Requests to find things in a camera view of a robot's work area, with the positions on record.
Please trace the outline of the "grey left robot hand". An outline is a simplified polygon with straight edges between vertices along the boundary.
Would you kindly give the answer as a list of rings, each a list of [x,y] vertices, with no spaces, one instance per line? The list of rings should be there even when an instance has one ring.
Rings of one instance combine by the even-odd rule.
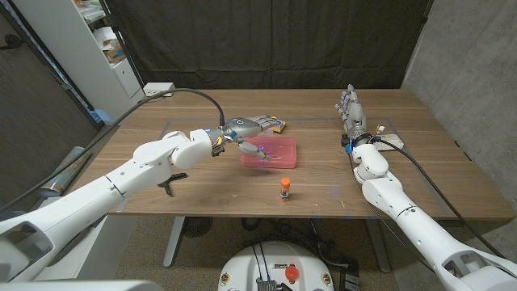
[[[247,141],[246,138],[255,137],[276,124],[277,119],[273,116],[237,117],[227,121],[225,126],[221,128],[221,132],[223,133],[223,140],[235,142],[237,148],[242,153],[270,161],[270,156],[265,154],[256,145]]]

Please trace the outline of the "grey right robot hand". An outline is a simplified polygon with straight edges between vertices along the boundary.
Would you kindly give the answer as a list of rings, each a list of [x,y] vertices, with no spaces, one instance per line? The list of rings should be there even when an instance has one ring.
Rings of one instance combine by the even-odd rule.
[[[341,94],[340,104],[334,105],[343,120],[345,134],[355,140],[367,132],[367,121],[355,88],[349,84]]]

